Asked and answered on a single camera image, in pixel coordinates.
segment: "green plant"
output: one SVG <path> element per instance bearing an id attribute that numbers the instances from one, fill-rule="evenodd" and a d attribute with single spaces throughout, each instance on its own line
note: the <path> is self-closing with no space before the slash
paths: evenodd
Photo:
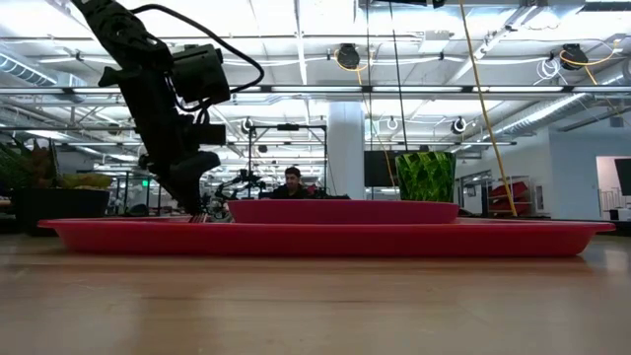
<path id="1" fill-rule="evenodd" d="M 454 201 L 456 156 L 451 153 L 411 153 L 396 157 L 402 200 Z"/>
<path id="2" fill-rule="evenodd" d="M 48 148 L 40 147 L 37 140 L 33 149 L 11 137 L 17 150 L 0 143 L 0 192 L 24 188 L 107 188 L 111 178 L 98 174 L 61 175 L 57 150 L 51 139 Z"/>

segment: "red plate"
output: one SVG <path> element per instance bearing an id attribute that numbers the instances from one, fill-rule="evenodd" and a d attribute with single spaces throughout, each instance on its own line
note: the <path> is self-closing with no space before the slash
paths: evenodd
<path id="1" fill-rule="evenodd" d="M 608 223 L 459 219 L 448 225 L 191 224 L 161 219 L 54 220 L 73 251 L 285 256 L 570 256 Z"/>
<path id="2" fill-rule="evenodd" d="M 441 202 L 361 200 L 241 200 L 228 202 L 238 223 L 447 224 L 458 205 Z"/>

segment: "green vase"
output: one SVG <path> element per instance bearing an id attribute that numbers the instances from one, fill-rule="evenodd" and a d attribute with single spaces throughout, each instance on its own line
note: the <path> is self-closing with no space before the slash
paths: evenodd
<path id="1" fill-rule="evenodd" d="M 454 202 L 456 156 L 452 153 L 409 153 L 396 157 L 401 200 Z"/>

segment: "potted plant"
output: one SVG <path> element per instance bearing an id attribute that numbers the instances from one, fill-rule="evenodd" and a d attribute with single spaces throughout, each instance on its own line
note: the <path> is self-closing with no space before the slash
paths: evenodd
<path id="1" fill-rule="evenodd" d="M 396 171 L 402 200 L 454 202 L 454 154 L 402 154 L 396 157 Z"/>
<path id="2" fill-rule="evenodd" d="M 103 217 L 111 178 L 99 174 L 60 174 L 52 140 L 32 149 L 11 138 L 17 150 L 0 143 L 0 193 L 11 198 L 21 229 L 32 235 L 50 234 L 39 220 Z"/>

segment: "dark hair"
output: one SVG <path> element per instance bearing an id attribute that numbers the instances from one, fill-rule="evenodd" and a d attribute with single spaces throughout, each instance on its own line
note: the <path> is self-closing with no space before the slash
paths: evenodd
<path id="1" fill-rule="evenodd" d="M 296 167 L 290 167 L 285 170 L 285 175 L 295 175 L 296 178 L 300 177 L 300 170 Z"/>

